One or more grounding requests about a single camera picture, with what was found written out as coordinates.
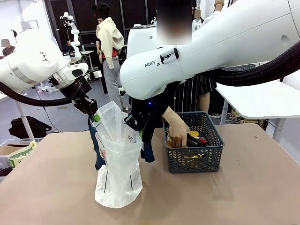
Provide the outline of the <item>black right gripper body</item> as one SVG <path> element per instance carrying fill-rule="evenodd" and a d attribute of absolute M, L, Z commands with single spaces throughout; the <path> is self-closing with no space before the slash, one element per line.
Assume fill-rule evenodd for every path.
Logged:
<path fill-rule="evenodd" d="M 150 115 L 154 112 L 154 100 L 152 98 L 139 100 L 130 97 L 131 111 L 124 122 L 135 131 L 143 131 Z"/>

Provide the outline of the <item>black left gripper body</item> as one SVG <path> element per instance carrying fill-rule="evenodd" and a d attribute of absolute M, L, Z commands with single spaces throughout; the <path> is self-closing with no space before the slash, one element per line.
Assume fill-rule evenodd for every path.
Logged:
<path fill-rule="evenodd" d="M 74 80 L 74 82 L 62 89 L 61 93 L 74 101 L 74 107 L 84 114 L 94 115 L 98 110 L 97 102 L 90 99 L 87 93 L 91 90 L 90 84 L 85 77 L 81 76 Z"/>

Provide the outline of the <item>person's right hand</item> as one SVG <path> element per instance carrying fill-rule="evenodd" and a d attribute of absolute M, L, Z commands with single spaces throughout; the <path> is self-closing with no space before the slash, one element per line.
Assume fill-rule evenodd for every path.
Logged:
<path fill-rule="evenodd" d="M 169 136 L 176 147 L 187 146 L 187 135 L 190 132 L 189 127 L 180 118 L 180 116 L 168 107 L 162 116 L 169 123 Z"/>

